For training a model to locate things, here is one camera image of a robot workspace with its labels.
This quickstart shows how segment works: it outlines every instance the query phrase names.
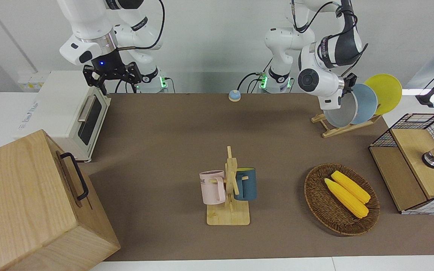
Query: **dark blue mug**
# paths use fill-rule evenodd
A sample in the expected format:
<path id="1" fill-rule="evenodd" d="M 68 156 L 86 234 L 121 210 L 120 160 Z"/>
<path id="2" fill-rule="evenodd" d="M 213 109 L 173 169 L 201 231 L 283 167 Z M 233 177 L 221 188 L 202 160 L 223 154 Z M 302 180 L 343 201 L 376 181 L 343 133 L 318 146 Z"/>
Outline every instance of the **dark blue mug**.
<path id="1" fill-rule="evenodd" d="M 234 199 L 238 201 L 251 201 L 257 198 L 257 181 L 255 180 L 255 168 L 241 167 L 237 169 L 235 176 L 239 195 L 234 193 Z"/>

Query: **yellow corn cob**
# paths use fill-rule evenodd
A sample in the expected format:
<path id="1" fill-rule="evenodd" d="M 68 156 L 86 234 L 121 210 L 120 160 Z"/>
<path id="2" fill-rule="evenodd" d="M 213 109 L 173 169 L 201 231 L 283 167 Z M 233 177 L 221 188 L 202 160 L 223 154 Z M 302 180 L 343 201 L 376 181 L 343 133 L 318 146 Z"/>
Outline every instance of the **yellow corn cob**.
<path id="1" fill-rule="evenodd" d="M 367 216 L 369 212 L 368 208 L 351 195 L 348 190 L 344 189 L 344 187 L 339 185 L 339 183 L 333 182 L 328 178 L 325 178 L 324 182 L 326 182 L 327 188 L 329 188 L 331 193 L 335 195 L 336 198 L 339 199 L 339 201 L 357 218 L 364 218 Z"/>
<path id="2" fill-rule="evenodd" d="M 331 177 L 336 183 L 339 183 L 363 204 L 367 204 L 371 199 L 371 196 L 368 194 L 368 192 L 362 189 L 357 183 L 355 183 L 343 173 L 336 170 L 334 173 L 331 174 Z"/>

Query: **wicker basket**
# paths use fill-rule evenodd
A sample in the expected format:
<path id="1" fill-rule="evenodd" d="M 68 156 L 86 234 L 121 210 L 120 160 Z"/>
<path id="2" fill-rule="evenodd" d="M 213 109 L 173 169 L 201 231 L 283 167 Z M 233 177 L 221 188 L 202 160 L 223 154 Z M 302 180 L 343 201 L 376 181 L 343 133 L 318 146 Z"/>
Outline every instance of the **wicker basket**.
<path id="1" fill-rule="evenodd" d="M 331 179 L 331 174 L 336 170 L 350 177 L 371 196 L 366 204 L 369 209 L 366 217 L 359 219 L 354 216 L 327 188 L 324 178 Z M 327 163 L 313 168 L 304 182 L 304 195 L 312 214 L 324 226 L 342 235 L 367 233 L 379 218 L 379 201 L 371 185 L 360 174 L 340 164 Z"/>

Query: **plate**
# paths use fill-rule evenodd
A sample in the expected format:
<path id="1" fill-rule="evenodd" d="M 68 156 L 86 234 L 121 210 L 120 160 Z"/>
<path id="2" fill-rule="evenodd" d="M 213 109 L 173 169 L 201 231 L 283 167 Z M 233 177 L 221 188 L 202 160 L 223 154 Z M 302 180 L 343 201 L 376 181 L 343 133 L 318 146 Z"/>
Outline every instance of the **plate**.
<path id="1" fill-rule="evenodd" d="M 401 100 L 403 88 L 396 77 L 390 74 L 377 74 L 365 81 L 373 89 L 379 104 L 376 115 L 383 115 L 393 110 Z"/>
<path id="2" fill-rule="evenodd" d="M 323 110 L 326 120 L 334 127 L 345 127 L 354 120 L 358 113 L 358 103 L 355 95 L 347 93 L 341 98 L 341 108 L 335 110 Z"/>
<path id="3" fill-rule="evenodd" d="M 336 170 L 350 177 L 371 196 L 366 204 L 369 213 L 364 218 L 354 216 L 324 183 L 324 178 L 332 179 L 331 174 Z M 312 214 L 324 226 L 342 235 L 367 233 L 376 225 L 379 218 L 379 201 L 373 188 L 360 174 L 344 165 L 326 163 L 313 168 L 304 182 L 304 195 Z"/>
<path id="4" fill-rule="evenodd" d="M 355 84 L 353 93 L 358 103 L 358 113 L 351 124 L 358 125 L 373 117 L 377 108 L 377 97 L 374 91 L 365 84 Z"/>

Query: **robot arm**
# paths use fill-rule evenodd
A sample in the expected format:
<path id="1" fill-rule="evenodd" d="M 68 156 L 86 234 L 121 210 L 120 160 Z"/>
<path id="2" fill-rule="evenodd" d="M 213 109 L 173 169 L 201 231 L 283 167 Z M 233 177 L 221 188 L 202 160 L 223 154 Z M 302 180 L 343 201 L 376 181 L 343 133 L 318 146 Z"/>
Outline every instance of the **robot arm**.
<path id="1" fill-rule="evenodd" d="M 266 35 L 266 45 L 273 54 L 272 63 L 266 71 L 266 91 L 279 93 L 286 89 L 293 63 L 293 58 L 286 51 L 301 50 L 298 60 L 299 86 L 308 94 L 318 96 L 321 109 L 338 109 L 343 90 L 351 87 L 353 81 L 343 79 L 329 69 L 355 63 L 364 50 L 351 1 L 292 0 L 291 10 L 289 18 L 294 27 L 271 29 Z M 341 32 L 324 37 L 316 45 L 315 35 L 309 28 L 309 11 L 334 12 Z"/>
<path id="2" fill-rule="evenodd" d="M 58 3 L 73 30 L 73 35 L 60 48 L 62 56 L 75 65 L 91 60 L 93 67 L 86 65 L 83 69 L 90 86 L 96 85 L 104 91 L 104 80 L 120 79 L 131 83 L 136 92 L 134 84 L 140 83 L 142 76 L 135 62 L 129 65 L 123 64 L 119 49 L 117 49 L 118 32 L 107 18 L 106 10 L 117 10 L 119 16 L 125 21 L 125 25 L 128 26 L 127 35 L 124 31 L 119 35 L 123 45 L 135 47 L 139 46 L 139 43 L 146 43 L 148 46 L 157 39 L 155 44 L 148 47 L 140 45 L 140 47 L 133 48 L 157 50 L 162 45 L 158 41 L 161 32 L 158 38 L 154 38 L 154 31 L 142 31 L 142 29 L 149 30 L 146 26 L 147 17 L 142 16 L 138 11 L 143 0 L 58 0 Z M 99 75 L 98 79 L 93 77 L 93 72 Z"/>
<path id="3" fill-rule="evenodd" d="M 352 87 L 355 77 L 343 79 L 329 69 L 355 63 L 364 51 L 350 0 L 340 0 L 340 5 L 327 5 L 322 11 L 333 11 L 339 21 L 341 32 L 324 37 L 321 42 L 304 46 L 300 53 L 298 84 L 306 93 L 318 96 L 323 110 L 341 107 L 345 88 Z M 304 0 L 305 5 L 315 9 L 317 1 Z"/>
<path id="4" fill-rule="evenodd" d="M 162 47 L 159 31 L 148 24 L 148 18 L 140 10 L 118 10 L 117 12 L 124 21 L 115 26 L 119 46 L 136 48 L 128 50 L 128 53 L 136 60 L 142 75 L 142 83 L 139 84 L 140 91 L 142 93 L 162 91 L 167 87 L 167 83 L 150 52 Z"/>

